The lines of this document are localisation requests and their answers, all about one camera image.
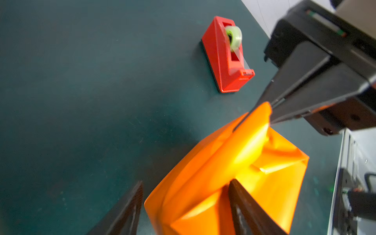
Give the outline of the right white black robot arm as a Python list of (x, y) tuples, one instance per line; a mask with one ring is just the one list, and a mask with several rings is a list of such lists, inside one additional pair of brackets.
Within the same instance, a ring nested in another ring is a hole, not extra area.
[(301, 1), (276, 24), (265, 60), (278, 71), (258, 100), (271, 124), (304, 118), (325, 136), (376, 125), (376, 3)]

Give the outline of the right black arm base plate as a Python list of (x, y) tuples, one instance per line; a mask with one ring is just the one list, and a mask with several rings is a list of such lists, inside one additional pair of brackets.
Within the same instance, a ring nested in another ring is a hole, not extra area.
[(351, 175), (345, 168), (340, 168), (335, 184), (332, 218), (333, 235), (357, 235), (357, 221), (354, 220), (348, 199), (348, 191), (354, 187), (355, 183)]

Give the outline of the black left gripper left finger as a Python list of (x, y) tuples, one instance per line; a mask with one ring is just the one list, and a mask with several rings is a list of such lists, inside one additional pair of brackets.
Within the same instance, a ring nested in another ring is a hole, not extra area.
[(135, 235), (144, 197), (144, 185), (138, 181), (97, 223), (88, 235)]

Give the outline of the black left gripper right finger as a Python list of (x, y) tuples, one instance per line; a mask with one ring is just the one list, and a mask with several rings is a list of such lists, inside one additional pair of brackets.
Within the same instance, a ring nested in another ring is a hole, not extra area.
[(242, 184), (234, 179), (228, 190), (233, 225), (237, 235), (286, 235)]

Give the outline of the orange wrapping paper sheet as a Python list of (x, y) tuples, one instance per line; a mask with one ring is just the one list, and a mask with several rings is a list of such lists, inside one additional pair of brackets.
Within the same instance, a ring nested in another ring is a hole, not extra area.
[(237, 180), (290, 232), (309, 157), (270, 127), (258, 106), (200, 141), (158, 184), (145, 209), (158, 235), (233, 235), (229, 186)]

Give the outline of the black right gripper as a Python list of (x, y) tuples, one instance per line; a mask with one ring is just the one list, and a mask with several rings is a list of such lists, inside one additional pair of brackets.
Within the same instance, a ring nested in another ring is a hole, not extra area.
[(375, 39), (301, 1), (277, 22), (264, 54), (278, 72), (251, 111), (269, 102), (271, 123), (302, 117), (325, 136), (375, 127)]

